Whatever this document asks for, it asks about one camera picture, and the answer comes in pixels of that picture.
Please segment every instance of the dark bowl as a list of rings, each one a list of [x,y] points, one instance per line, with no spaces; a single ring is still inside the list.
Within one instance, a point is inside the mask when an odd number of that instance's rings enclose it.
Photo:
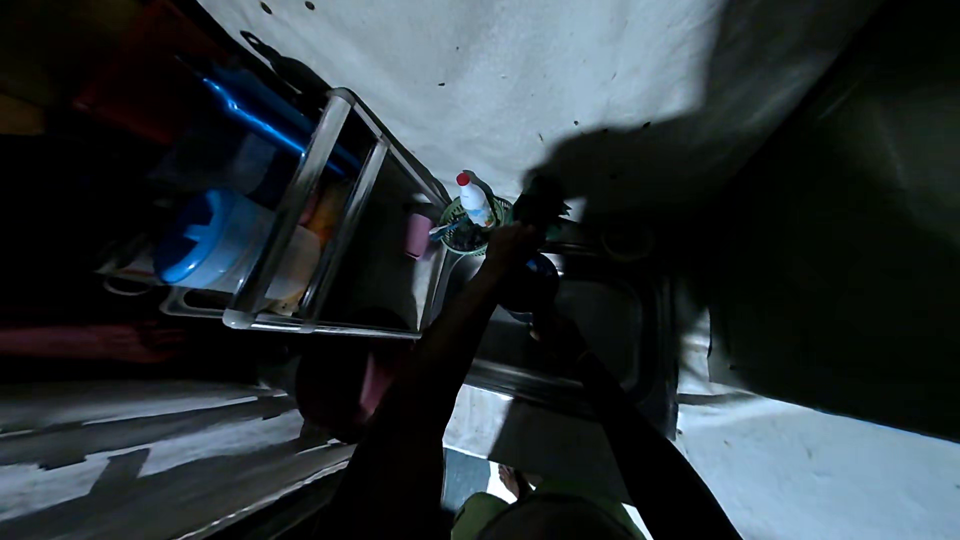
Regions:
[[[560,287],[557,266],[537,253],[523,266],[510,272],[500,288],[499,304],[516,319],[530,322],[536,309],[549,306]]]

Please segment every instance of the pink container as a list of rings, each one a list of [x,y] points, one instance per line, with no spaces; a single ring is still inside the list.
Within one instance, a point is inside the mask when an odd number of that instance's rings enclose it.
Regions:
[[[404,246],[408,256],[416,260],[423,257],[430,244],[431,229],[433,229],[433,221],[429,217],[418,213],[410,215],[410,220],[407,221],[407,241]]]

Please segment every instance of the white plastic bottle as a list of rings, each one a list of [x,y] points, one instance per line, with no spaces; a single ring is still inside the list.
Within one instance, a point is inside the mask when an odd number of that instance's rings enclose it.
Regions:
[[[470,181],[470,174],[466,171],[457,175],[457,185],[460,186],[460,205],[467,211],[470,221],[480,227],[492,227],[493,209],[483,189]]]

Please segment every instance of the metal dish rack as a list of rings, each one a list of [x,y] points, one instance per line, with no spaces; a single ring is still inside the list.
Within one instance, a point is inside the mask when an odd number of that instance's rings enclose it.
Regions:
[[[265,293],[274,278],[283,258],[290,238],[298,226],[300,215],[307,200],[317,190],[321,172],[347,122],[348,115],[354,111],[372,132],[376,142],[368,153],[367,159],[350,196],[347,198],[336,234],[324,246],[320,262],[314,271],[310,284],[300,299],[297,316],[283,316],[262,312],[259,307],[265,304]],[[357,230],[364,208],[370,199],[373,186],[377,182],[384,159],[391,156],[399,164],[404,176],[412,182],[412,187],[421,193],[430,204],[444,209],[450,204],[445,190],[431,177],[425,179],[411,166],[404,156],[402,146],[384,130],[374,119],[373,114],[356,99],[346,88],[334,88],[328,93],[328,101],[320,123],[314,131],[297,169],[294,179],[289,183],[276,208],[276,218],[271,228],[266,246],[242,281],[240,288],[233,294],[226,309],[189,306],[184,296],[191,290],[183,287],[171,287],[170,294],[160,305],[160,310],[168,315],[207,317],[222,319],[228,327],[240,330],[295,331],[300,333],[328,333],[358,335],[369,337],[413,338],[420,337],[419,330],[432,320],[430,313],[437,282],[444,265],[445,250],[433,254],[431,264],[435,271],[427,285],[426,298],[423,299],[422,312],[419,313],[418,329],[398,331],[377,327],[357,326],[341,322],[321,321],[324,302],[337,277],[341,262],[347,253],[353,234]]]

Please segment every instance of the green basket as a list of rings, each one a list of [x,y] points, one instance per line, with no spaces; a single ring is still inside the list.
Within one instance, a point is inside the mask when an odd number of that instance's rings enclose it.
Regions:
[[[514,205],[508,203],[507,201],[497,197],[497,196],[487,196],[487,200],[490,201],[490,208],[493,210],[493,226],[499,227],[501,225],[508,225],[512,221],[511,210]],[[450,206],[446,207],[444,213],[440,216],[440,223],[438,225],[448,225],[454,221],[459,220],[460,218],[467,215],[467,211],[460,206],[460,197],[457,197],[450,203]],[[480,256],[487,253],[487,244],[480,246],[479,248],[473,251],[460,251],[455,250],[450,247],[449,241],[453,237],[454,231],[447,231],[442,237],[441,242],[444,243],[444,247],[460,255],[473,255]]]

